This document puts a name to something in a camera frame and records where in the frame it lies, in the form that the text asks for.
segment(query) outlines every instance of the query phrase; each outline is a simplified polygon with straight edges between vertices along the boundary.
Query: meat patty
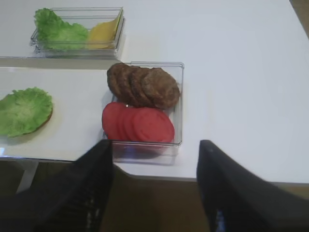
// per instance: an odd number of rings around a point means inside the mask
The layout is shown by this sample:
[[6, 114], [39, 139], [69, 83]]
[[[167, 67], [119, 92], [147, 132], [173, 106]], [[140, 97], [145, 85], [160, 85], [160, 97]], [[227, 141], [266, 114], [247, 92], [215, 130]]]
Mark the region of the meat patty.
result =
[[116, 78], [117, 84], [121, 91], [123, 102], [135, 107], [141, 107], [141, 106], [139, 101], [135, 98], [135, 96], [132, 93], [129, 77], [132, 72], [138, 69], [140, 69], [140, 67], [129, 66], [128, 68], [124, 69], [119, 75], [117, 75]]
[[173, 107], [180, 97], [176, 80], [161, 68], [152, 68], [141, 80], [141, 86], [146, 96], [160, 109]]
[[107, 70], [107, 85], [111, 92], [122, 102], [124, 101], [124, 98], [117, 83], [117, 77], [128, 68], [129, 66], [124, 63], [117, 63]]
[[131, 85], [131, 90], [135, 98], [140, 103], [141, 107], [151, 107], [154, 108], [155, 105], [152, 101], [146, 96], [142, 87], [141, 80], [150, 72], [148, 68], [139, 68], [131, 72], [129, 77], [129, 83]]

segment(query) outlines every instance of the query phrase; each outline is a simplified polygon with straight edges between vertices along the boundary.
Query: white countertop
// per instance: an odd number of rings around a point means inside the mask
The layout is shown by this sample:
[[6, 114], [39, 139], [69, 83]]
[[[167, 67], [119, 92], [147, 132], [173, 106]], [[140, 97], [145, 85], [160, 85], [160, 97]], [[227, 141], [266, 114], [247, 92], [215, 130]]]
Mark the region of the white countertop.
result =
[[210, 139], [267, 181], [309, 183], [309, 41], [288, 0], [18, 2], [1, 2], [0, 57], [29, 55], [39, 8], [123, 6], [122, 61], [185, 64], [175, 164], [120, 164], [127, 173], [195, 179], [199, 141]]

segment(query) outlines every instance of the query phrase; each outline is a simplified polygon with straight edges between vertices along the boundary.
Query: lettuce leaf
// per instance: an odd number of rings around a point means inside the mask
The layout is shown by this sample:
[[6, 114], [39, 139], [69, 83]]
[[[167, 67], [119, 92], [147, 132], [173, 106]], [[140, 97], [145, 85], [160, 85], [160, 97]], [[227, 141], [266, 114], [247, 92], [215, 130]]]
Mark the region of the lettuce leaf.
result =
[[47, 8], [37, 10], [34, 17], [38, 40], [43, 42], [45, 48], [84, 48], [83, 42], [86, 42], [89, 32], [82, 25], [64, 22], [55, 12]]
[[52, 110], [52, 97], [44, 90], [13, 90], [0, 101], [0, 135], [15, 137], [34, 132], [48, 120]]

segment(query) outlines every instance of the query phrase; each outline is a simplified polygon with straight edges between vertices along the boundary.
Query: clear plastic container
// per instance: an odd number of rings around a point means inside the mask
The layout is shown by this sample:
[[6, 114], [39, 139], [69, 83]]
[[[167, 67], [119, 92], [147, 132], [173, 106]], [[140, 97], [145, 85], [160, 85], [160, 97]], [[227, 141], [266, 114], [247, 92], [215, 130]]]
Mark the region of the clear plastic container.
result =
[[[148, 142], [129, 142], [114, 141], [113, 157], [115, 162], [126, 163], [149, 163], [160, 165], [172, 165], [174, 158], [178, 155], [183, 140], [183, 70], [182, 63], [148, 63], [132, 62], [127, 65], [140, 66], [145, 68], [160, 67], [175, 78], [181, 92], [178, 103], [166, 111], [174, 128], [175, 137], [171, 143], [148, 143]], [[118, 101], [115, 96], [112, 102]]]
[[[88, 30], [91, 30], [98, 23], [109, 22], [117, 18], [122, 10], [118, 8], [52, 8], [58, 16], [70, 24], [78, 23]], [[98, 59], [118, 59], [123, 46], [123, 30], [125, 25], [124, 13], [119, 21], [116, 36], [113, 41], [108, 42], [75, 42], [75, 41], [39, 41], [37, 39], [37, 29], [31, 36], [31, 45], [38, 57], [45, 58], [98, 58]], [[49, 45], [70, 45], [78, 44], [83, 49], [49, 49]], [[104, 49], [86, 49], [87, 45], [104, 45]]]

